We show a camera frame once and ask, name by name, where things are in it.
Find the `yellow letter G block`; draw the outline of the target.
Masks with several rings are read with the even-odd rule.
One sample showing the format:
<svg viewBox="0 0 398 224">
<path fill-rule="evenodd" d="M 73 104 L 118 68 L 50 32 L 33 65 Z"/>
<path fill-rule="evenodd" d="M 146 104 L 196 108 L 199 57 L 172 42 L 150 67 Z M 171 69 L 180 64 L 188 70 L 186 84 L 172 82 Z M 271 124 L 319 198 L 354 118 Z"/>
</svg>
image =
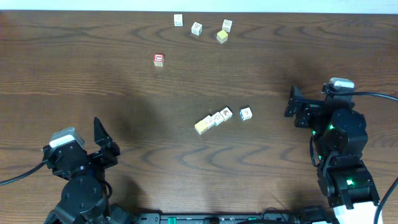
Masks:
<svg viewBox="0 0 398 224">
<path fill-rule="evenodd" d="M 252 111 L 251 111 L 250 107 L 241 109 L 239 114 L 243 121 L 252 118 Z"/>
</svg>

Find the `green edged wooden block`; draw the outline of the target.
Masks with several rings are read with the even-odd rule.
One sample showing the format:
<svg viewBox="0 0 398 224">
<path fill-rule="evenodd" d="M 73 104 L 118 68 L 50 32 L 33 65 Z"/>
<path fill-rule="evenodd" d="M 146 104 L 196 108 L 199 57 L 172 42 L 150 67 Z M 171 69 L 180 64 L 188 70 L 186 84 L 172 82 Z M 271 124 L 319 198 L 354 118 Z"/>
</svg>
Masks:
<svg viewBox="0 0 398 224">
<path fill-rule="evenodd" d="M 220 125 L 224 121 L 224 117 L 221 115 L 220 112 L 216 112 L 214 115 L 211 116 L 213 119 L 215 126 Z"/>
</svg>

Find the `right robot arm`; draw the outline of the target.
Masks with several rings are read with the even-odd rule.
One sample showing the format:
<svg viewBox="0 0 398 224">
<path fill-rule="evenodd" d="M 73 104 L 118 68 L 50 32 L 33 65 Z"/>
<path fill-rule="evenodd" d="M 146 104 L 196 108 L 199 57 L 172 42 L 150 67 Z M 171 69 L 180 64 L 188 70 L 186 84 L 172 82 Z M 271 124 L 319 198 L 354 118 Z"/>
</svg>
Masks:
<svg viewBox="0 0 398 224">
<path fill-rule="evenodd" d="M 321 206 L 260 215 L 133 215 L 114 206 L 105 223 L 381 223 L 383 201 L 361 160 L 368 134 L 364 115 L 353 109 L 357 92 L 326 83 L 322 93 L 325 100 L 310 100 L 292 86 L 284 115 L 294 117 L 296 127 L 312 130 L 310 157 L 333 215 Z"/>
</svg>

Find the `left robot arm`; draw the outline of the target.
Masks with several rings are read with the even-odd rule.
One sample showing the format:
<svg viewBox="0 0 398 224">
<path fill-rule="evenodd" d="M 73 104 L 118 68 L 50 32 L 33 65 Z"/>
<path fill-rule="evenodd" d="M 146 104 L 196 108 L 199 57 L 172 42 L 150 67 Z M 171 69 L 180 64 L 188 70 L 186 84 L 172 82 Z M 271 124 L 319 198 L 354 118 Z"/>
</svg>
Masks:
<svg viewBox="0 0 398 224">
<path fill-rule="evenodd" d="M 120 155 L 113 140 L 96 141 L 100 150 L 88 154 L 76 140 L 59 147 L 45 146 L 43 162 L 53 175 L 67 181 L 61 199 L 45 223 L 135 223 L 136 216 L 125 212 L 109 199 L 112 186 L 105 169 L 115 166 Z"/>
</svg>

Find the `yellow letter K block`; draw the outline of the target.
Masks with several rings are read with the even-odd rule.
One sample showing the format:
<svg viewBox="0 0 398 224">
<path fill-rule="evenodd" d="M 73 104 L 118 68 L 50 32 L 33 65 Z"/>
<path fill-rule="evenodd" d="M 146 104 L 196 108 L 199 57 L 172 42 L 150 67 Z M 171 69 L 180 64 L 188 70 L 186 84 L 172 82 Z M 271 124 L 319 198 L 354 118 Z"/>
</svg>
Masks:
<svg viewBox="0 0 398 224">
<path fill-rule="evenodd" d="M 222 116 L 224 121 L 227 121 L 233 116 L 233 113 L 229 107 L 225 107 L 220 111 L 220 115 Z"/>
</svg>

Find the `yellow block with ball picture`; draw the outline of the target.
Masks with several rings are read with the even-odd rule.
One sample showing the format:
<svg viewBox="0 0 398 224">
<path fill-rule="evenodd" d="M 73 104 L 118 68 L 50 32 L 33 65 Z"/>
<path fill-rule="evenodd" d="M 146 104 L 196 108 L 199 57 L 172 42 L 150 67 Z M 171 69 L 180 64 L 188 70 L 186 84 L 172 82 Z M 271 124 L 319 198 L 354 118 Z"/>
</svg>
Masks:
<svg viewBox="0 0 398 224">
<path fill-rule="evenodd" d="M 204 120 L 201 120 L 195 124 L 194 128 L 198 134 L 203 134 L 208 129 L 208 126 Z"/>
</svg>

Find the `plain white wooden block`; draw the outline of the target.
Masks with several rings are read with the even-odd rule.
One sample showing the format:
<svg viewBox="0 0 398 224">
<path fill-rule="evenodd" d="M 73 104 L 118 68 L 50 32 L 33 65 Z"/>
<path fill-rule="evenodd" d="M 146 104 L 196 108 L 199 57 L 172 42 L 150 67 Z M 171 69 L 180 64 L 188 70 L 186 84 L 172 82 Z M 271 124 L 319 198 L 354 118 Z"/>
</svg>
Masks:
<svg viewBox="0 0 398 224">
<path fill-rule="evenodd" d="M 205 122 L 206 128 L 207 128 L 207 129 L 210 129 L 210 128 L 212 128 L 212 127 L 215 125 L 215 121 L 214 121 L 214 119 L 213 119 L 210 115 L 208 115 L 207 117 L 205 117 L 205 118 L 203 119 L 203 121 Z"/>
</svg>

